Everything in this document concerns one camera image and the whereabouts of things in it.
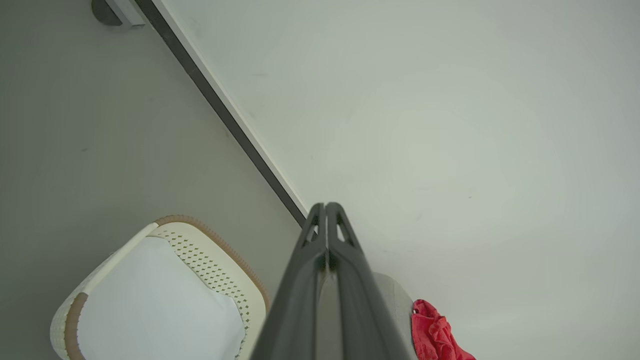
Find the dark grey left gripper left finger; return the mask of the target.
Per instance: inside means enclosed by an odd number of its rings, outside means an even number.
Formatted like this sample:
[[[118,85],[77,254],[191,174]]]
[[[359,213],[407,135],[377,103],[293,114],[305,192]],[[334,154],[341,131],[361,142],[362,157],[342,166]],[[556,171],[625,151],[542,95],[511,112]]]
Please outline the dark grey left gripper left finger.
[[[302,226],[250,360],[316,360],[326,227],[326,206],[316,203]]]

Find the white garment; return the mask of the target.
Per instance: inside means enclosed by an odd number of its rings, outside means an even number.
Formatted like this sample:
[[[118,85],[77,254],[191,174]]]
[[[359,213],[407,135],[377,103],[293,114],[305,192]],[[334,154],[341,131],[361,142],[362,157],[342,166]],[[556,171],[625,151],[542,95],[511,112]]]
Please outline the white garment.
[[[235,360],[245,327],[231,297],[146,237],[87,296],[77,335],[85,360]]]

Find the cream plastic laundry basket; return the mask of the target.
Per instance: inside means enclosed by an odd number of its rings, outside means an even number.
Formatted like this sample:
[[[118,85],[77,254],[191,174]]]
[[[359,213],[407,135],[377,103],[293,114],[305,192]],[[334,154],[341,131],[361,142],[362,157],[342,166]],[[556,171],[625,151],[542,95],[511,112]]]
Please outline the cream plastic laundry basket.
[[[78,344],[79,317],[90,292],[147,237],[166,240],[174,253],[218,294],[237,306],[245,337],[235,360],[250,360],[270,307],[268,293],[255,272],[219,235],[196,218],[171,215],[148,224],[110,254],[59,306],[50,324],[50,343],[61,360],[86,360]]]

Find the grey metal frame bar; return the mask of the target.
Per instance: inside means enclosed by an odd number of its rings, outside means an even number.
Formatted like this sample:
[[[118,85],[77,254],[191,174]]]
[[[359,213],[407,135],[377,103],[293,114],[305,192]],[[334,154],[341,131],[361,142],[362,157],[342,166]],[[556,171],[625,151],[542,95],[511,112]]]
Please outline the grey metal frame bar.
[[[138,11],[135,0],[105,0],[121,22],[122,27],[132,30],[144,28],[146,21]]]

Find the red garment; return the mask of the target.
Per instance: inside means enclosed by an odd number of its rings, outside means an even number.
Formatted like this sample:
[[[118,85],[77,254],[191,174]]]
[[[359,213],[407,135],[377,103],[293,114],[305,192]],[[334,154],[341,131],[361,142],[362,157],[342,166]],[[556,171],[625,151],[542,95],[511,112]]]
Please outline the red garment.
[[[457,344],[446,317],[425,300],[413,303],[411,337],[418,360],[476,360]]]

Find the white and black baseboard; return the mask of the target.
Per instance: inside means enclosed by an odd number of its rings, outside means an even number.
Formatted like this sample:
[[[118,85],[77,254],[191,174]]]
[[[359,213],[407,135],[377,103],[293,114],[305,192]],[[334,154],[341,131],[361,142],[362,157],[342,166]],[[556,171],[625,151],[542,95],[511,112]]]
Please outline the white and black baseboard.
[[[161,36],[164,43],[178,60],[183,70],[194,82],[206,102],[220,118],[231,136],[237,141],[247,157],[251,160],[260,175],[278,196],[280,202],[291,214],[299,227],[306,222],[306,207],[282,178],[273,162],[258,144],[249,126],[235,110],[231,101],[216,84],[210,71],[196,55],[194,48],[188,43],[183,32],[169,15],[161,0],[134,0],[142,14],[146,16],[151,27]]]

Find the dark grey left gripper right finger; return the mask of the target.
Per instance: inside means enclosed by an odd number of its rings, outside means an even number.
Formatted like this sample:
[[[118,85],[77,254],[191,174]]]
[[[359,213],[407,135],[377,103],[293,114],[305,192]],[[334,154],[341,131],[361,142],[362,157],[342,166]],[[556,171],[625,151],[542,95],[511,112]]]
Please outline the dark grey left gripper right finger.
[[[326,205],[327,257],[337,280],[343,360],[410,360],[345,209]]]

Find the black frame foot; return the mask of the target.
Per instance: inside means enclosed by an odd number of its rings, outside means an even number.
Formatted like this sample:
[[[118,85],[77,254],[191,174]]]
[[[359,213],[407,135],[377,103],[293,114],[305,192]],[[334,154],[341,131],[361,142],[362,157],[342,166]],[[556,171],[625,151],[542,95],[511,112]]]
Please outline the black frame foot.
[[[94,18],[107,27],[120,27],[122,25],[122,21],[106,0],[91,0],[91,11]]]

